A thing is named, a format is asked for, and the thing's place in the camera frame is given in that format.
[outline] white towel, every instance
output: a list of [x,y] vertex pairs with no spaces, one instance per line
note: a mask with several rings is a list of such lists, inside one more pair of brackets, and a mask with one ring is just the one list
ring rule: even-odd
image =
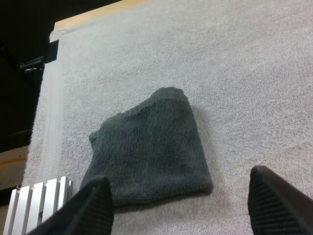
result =
[[266,165],[313,197],[313,1],[151,0],[55,31],[24,185],[67,175],[88,136],[160,87],[184,90],[214,190],[115,215],[112,234],[251,234],[249,173]]

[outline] dark gray cloth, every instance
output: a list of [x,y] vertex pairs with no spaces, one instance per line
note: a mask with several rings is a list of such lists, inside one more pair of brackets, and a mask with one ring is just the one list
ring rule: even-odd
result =
[[93,158],[81,187],[96,175],[107,177],[114,207],[212,191],[195,118],[181,89],[158,89],[107,119],[89,139]]

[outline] table surface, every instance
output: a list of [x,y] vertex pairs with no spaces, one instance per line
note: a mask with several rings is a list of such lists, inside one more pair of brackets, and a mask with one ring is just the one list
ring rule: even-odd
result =
[[147,2],[148,0],[122,0],[115,3],[112,3],[110,5],[106,5],[97,9],[94,9],[92,11],[88,11],[82,14],[79,14],[77,16],[73,16],[61,21],[57,21],[54,24],[54,30],[62,29],[62,28],[68,28],[73,27],[91,20],[98,19],[102,16],[110,15],[122,10],[125,10],[127,8],[136,6],[138,4]]

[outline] gray towel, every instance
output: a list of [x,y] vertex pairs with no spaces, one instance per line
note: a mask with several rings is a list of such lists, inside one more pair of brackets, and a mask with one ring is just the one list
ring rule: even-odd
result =
[[89,140],[93,158],[81,187],[106,176],[114,207],[212,191],[195,118],[180,89],[158,89],[107,119]]

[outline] wooden edge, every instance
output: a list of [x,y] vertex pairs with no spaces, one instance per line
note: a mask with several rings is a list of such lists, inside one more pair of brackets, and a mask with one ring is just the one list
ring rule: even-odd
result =
[[103,6],[92,11],[88,11],[77,16],[73,16],[54,24],[54,30],[76,26],[91,20],[98,19],[102,16],[107,16],[118,11],[139,5],[141,3],[147,2],[148,0],[122,0],[112,3],[107,6]]

